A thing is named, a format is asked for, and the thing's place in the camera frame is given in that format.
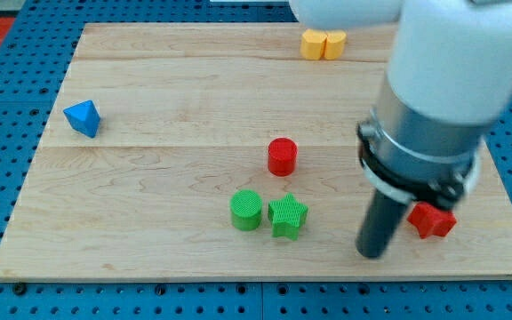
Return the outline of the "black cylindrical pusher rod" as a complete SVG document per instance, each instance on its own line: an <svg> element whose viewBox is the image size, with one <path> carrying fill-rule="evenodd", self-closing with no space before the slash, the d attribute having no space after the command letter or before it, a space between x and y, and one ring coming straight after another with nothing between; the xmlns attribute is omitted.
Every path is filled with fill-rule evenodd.
<svg viewBox="0 0 512 320"><path fill-rule="evenodd" d="M376 190L356 238L356 249L366 258L378 259L386 251L410 203L397 202Z"/></svg>

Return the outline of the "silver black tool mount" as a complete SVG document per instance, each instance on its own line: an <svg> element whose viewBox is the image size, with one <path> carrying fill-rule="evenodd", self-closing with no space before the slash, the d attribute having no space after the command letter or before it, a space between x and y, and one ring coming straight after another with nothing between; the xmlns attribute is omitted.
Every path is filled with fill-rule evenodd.
<svg viewBox="0 0 512 320"><path fill-rule="evenodd" d="M370 117L356 128L359 157L376 189L408 204L451 210L476 185L491 122L456 124L414 110L384 77Z"/></svg>

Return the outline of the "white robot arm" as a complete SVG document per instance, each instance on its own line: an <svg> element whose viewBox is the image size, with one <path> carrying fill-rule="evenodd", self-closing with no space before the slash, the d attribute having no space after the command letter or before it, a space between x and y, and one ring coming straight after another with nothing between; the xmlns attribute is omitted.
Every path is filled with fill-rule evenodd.
<svg viewBox="0 0 512 320"><path fill-rule="evenodd" d="M315 30L398 26L380 96L357 126L375 187L356 238L377 258L409 205L449 211L475 187L483 136L512 99L512 1L291 0Z"/></svg>

